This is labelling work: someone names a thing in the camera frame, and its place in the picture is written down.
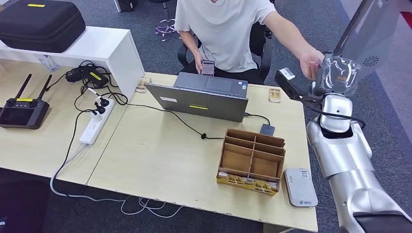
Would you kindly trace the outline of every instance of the power adapter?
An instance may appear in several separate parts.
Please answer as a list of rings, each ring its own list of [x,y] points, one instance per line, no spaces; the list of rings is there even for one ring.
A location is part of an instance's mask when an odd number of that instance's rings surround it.
[[[89,68],[89,70],[84,73],[84,77],[86,77],[89,82],[94,83],[96,87],[103,87],[109,82],[108,78],[94,68]]]
[[[66,72],[66,80],[70,83],[76,83],[83,78],[83,73],[90,67],[77,67]]]

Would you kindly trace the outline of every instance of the controller screen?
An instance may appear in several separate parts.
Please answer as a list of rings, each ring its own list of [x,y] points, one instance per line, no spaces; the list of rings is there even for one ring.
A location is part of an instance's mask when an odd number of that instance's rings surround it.
[[[0,124],[4,125],[27,125],[34,109],[4,108],[0,115]]]

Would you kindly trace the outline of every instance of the chair leg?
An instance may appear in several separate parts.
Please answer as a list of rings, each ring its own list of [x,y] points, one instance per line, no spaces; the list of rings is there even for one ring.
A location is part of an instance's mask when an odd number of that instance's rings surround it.
[[[156,27],[156,32],[155,34],[162,34],[162,41],[165,42],[166,41],[166,35],[169,33],[173,33],[173,32],[177,32],[176,29],[174,28],[174,19],[170,19],[170,15],[169,15],[169,11],[167,9],[167,5],[164,2],[163,3],[163,11],[165,14],[165,18],[164,20],[160,21],[157,24]]]

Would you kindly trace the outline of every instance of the man's hand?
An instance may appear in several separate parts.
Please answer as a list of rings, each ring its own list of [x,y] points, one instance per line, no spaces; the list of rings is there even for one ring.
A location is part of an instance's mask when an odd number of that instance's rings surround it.
[[[300,68],[306,78],[311,80],[316,79],[316,73],[324,57],[325,56],[318,50],[311,50],[307,53],[303,53],[299,57]]]
[[[199,74],[202,73],[202,61],[203,61],[203,57],[202,55],[197,52],[194,54],[194,61],[196,63],[196,70]]]

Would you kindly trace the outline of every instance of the laptop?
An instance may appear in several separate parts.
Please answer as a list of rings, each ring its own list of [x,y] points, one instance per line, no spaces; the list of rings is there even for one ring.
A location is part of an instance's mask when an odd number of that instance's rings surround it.
[[[180,72],[174,87],[246,98],[247,81]]]
[[[215,88],[208,92],[202,89],[193,90],[192,87],[189,89],[152,83],[146,83],[145,86],[166,110],[223,120],[242,122],[248,102],[246,97],[233,96],[233,93],[214,93]]]

